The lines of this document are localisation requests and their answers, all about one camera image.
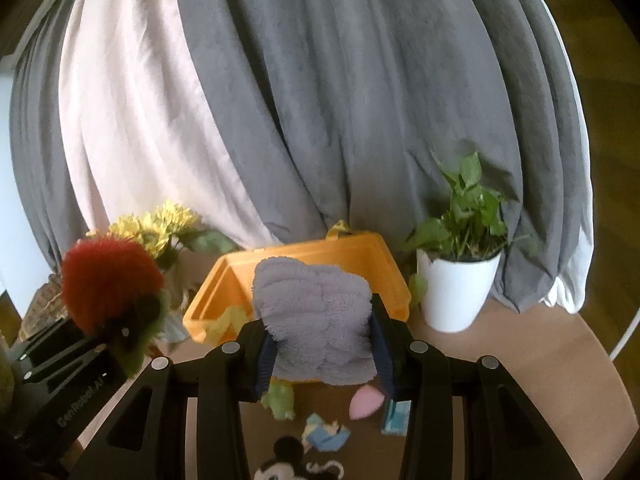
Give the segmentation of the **teal white small box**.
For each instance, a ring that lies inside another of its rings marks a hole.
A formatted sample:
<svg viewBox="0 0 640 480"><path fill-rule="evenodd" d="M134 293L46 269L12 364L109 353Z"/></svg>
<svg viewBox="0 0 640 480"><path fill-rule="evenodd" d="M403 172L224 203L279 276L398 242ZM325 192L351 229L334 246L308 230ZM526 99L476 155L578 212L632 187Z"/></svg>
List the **teal white small box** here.
<svg viewBox="0 0 640 480"><path fill-rule="evenodd" d="M388 400L384 408L381 434L405 437L408 434L410 412L410 401Z"/></svg>

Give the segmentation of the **green plush frog toy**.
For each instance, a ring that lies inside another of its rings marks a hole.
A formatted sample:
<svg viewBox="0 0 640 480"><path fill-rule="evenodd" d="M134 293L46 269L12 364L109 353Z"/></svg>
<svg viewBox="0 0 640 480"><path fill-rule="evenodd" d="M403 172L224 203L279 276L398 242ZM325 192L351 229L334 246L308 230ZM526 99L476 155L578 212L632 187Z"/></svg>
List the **green plush frog toy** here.
<svg viewBox="0 0 640 480"><path fill-rule="evenodd" d="M260 404L269 410L275 420L286 422L295 419L295 396L293 385L286 380L273 378Z"/></svg>

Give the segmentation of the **pink egg sponge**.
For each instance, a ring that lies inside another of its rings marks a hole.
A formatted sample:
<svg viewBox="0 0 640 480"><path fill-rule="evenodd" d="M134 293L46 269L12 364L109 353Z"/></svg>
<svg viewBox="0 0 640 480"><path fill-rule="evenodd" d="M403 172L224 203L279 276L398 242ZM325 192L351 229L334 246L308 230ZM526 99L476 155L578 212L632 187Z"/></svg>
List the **pink egg sponge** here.
<svg viewBox="0 0 640 480"><path fill-rule="evenodd" d="M384 394L372 385L363 385L357 389L349 402L349 418L361 420L375 414L385 402Z"/></svg>

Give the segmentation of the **red green fuzzy plush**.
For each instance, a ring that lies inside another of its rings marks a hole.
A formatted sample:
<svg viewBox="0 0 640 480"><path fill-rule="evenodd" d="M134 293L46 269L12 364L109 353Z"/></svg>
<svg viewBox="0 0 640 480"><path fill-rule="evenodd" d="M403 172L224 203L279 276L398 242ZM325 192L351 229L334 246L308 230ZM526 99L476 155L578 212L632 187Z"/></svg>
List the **red green fuzzy plush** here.
<svg viewBox="0 0 640 480"><path fill-rule="evenodd" d="M62 296L85 336L136 376L168 310L163 273L143 246L113 235L80 240L63 257Z"/></svg>

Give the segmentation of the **grey fluffy plush cloth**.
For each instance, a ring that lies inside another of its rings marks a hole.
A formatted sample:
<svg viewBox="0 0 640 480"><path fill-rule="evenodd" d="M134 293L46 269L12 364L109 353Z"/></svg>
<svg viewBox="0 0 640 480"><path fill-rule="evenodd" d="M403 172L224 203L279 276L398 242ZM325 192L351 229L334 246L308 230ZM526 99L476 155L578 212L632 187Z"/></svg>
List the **grey fluffy plush cloth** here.
<svg viewBox="0 0 640 480"><path fill-rule="evenodd" d="M254 310L277 345L274 376L289 382L353 386L376 368L370 344L372 292L358 275L323 273L321 292L305 292L282 278L254 279Z"/></svg>

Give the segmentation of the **Mickey Mouse plush toy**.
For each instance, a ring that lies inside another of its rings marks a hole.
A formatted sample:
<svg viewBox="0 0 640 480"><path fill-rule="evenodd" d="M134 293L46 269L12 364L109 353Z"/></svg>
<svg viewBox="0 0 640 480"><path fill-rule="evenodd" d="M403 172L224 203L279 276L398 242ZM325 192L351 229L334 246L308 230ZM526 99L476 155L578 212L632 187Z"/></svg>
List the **Mickey Mouse plush toy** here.
<svg viewBox="0 0 640 480"><path fill-rule="evenodd" d="M344 466L337 460L324 465L304 463L303 443L294 437L280 437L273 445L273 458L254 473L254 480L341 480Z"/></svg>

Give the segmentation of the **orange plastic basket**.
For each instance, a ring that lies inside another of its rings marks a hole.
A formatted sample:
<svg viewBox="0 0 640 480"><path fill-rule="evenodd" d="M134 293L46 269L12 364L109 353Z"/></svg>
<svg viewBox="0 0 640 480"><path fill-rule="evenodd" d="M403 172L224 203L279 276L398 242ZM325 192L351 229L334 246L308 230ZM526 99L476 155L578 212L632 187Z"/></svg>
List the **orange plastic basket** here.
<svg viewBox="0 0 640 480"><path fill-rule="evenodd" d="M388 315L408 321L411 292L382 235L350 232L344 222L334 224L323 240L230 252L220 257L183 315L183 326L196 342L221 344L236 337L240 324L230 308L255 317L254 279L282 278L305 292L321 292L326 271L360 276L383 300Z"/></svg>

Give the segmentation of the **white plant pot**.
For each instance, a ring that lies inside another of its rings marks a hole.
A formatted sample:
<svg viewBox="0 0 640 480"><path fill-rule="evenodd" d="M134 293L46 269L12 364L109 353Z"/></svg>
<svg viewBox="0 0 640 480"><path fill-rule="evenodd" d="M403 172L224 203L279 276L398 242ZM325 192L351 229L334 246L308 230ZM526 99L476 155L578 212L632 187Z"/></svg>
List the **white plant pot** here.
<svg viewBox="0 0 640 480"><path fill-rule="evenodd" d="M424 321L441 333L466 330L482 310L496 277L501 255L483 261L431 259L416 252L418 277L426 281L421 300Z"/></svg>

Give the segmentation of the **green potted plant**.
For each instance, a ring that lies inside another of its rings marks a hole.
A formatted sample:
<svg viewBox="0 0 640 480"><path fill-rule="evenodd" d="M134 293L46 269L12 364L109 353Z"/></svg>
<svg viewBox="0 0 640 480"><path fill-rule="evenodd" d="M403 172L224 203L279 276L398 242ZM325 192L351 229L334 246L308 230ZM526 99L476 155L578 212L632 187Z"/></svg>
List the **green potted plant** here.
<svg viewBox="0 0 640 480"><path fill-rule="evenodd" d="M437 166L449 184L448 208L416 225L401 246L403 254L425 252L452 263L480 263L512 245L536 244L532 233L509 236L501 213L504 197L482 183L480 154L463 157L456 171L442 162Z"/></svg>

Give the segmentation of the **yellow sunflower bouquet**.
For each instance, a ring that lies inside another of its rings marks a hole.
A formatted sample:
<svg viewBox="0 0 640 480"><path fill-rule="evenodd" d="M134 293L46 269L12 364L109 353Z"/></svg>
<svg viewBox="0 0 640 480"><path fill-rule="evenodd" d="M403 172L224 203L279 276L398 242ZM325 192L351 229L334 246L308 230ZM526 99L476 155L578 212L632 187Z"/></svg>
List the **yellow sunflower bouquet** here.
<svg viewBox="0 0 640 480"><path fill-rule="evenodd" d="M168 271L179 259L180 252L222 256L240 248L223 232L212 229L191 208L166 200L141 216L123 214L105 230L91 230L86 237L108 235L140 244L160 270Z"/></svg>

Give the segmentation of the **white sheer curtain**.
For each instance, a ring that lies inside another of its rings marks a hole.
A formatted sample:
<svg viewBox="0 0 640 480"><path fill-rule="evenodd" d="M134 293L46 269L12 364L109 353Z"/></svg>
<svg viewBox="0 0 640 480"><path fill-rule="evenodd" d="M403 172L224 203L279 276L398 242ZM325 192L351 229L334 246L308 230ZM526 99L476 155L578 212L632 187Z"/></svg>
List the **white sheer curtain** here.
<svg viewBox="0 0 640 480"><path fill-rule="evenodd" d="M276 244L205 99L178 0L75 0L58 112L90 229L174 202L243 247Z"/></svg>

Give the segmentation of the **grey curtain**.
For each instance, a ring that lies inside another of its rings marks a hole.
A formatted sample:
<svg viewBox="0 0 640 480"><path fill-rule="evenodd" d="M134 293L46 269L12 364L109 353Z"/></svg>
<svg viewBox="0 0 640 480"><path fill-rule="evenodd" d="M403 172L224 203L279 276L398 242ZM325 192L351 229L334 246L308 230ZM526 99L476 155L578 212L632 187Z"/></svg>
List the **grey curtain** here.
<svg viewBox="0 0 640 480"><path fill-rule="evenodd" d="M58 112L75 0L43 0L13 58L14 176L44 260L91 230ZM510 237L494 296L578 311L593 252L589 140L544 0L178 0L205 99L276 244L336 222L398 250L444 208L437 164L480 154Z"/></svg>

